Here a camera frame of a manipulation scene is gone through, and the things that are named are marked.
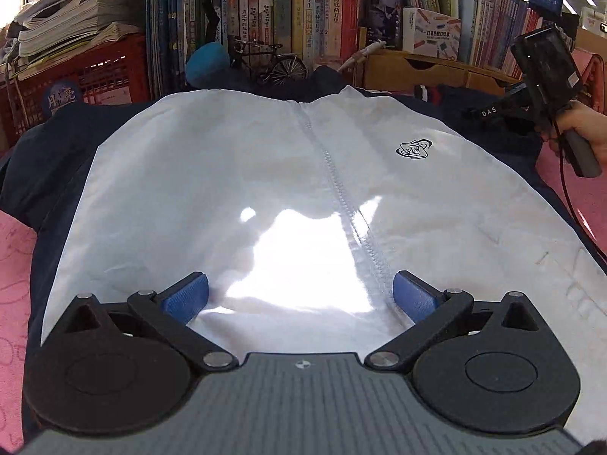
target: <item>miniature bicycle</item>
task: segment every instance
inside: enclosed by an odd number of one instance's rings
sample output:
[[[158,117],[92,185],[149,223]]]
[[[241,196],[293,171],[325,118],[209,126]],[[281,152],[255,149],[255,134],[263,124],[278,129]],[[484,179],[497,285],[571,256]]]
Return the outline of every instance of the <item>miniature bicycle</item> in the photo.
[[[251,51],[251,47],[258,48],[260,51]],[[236,38],[234,39],[232,66],[234,68],[244,66],[249,70],[250,77],[260,84],[282,85],[287,80],[306,78],[308,70],[304,62],[294,53],[278,54],[281,47],[282,44],[265,45],[257,40],[242,41]],[[261,58],[265,56],[271,58],[269,60]]]

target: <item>zipper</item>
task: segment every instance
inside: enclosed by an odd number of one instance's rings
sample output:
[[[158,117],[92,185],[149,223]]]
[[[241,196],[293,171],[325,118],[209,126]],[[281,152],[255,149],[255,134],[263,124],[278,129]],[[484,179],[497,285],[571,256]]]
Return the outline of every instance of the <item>zipper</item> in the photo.
[[[323,158],[324,167],[327,171],[331,188],[333,189],[339,206],[342,209],[342,214],[345,214],[348,218],[354,239],[359,245],[360,250],[363,252],[363,256],[369,269],[371,270],[371,274],[376,283],[377,289],[382,294],[384,300],[388,303],[388,308],[393,312],[400,325],[403,325],[405,328],[410,328],[414,325],[414,322],[394,301],[392,294],[394,272],[391,271],[381,249],[375,243],[371,228],[360,210],[351,202],[351,199],[344,187],[344,183],[341,181],[339,176],[339,170],[333,162],[329,151],[314,132],[310,116],[300,103],[292,100],[288,102],[292,105],[293,111],[299,120],[299,124],[304,135]]]

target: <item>white box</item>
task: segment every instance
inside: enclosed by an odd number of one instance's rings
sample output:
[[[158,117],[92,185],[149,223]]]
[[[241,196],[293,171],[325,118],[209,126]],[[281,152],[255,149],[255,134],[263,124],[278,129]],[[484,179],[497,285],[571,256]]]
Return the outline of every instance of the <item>white box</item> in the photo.
[[[461,20],[422,8],[403,8],[403,51],[455,61]]]

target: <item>wooden drawer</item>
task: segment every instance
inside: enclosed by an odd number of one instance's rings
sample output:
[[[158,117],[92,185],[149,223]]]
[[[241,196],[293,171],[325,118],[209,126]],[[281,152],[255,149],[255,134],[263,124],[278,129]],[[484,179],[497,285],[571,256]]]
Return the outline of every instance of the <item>wooden drawer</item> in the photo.
[[[436,65],[423,61],[377,54],[365,62],[363,87],[370,90],[412,93],[415,85],[439,85],[454,87],[465,84],[466,71],[448,65]]]
[[[488,94],[493,94],[494,96],[503,96],[505,85],[506,83],[501,80],[472,71],[468,72],[468,77],[465,80],[465,86],[468,87],[468,89],[480,90]]]

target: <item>person's hand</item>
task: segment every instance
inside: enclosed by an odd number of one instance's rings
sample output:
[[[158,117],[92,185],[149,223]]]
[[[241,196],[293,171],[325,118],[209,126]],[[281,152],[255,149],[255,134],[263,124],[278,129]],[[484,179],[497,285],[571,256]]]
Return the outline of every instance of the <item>person's hand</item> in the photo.
[[[578,135],[590,142],[599,164],[607,166],[607,116],[585,106],[579,101],[569,102],[571,108],[556,118],[561,133],[575,130]],[[542,132],[542,138],[549,142],[550,148],[558,155],[556,131]]]

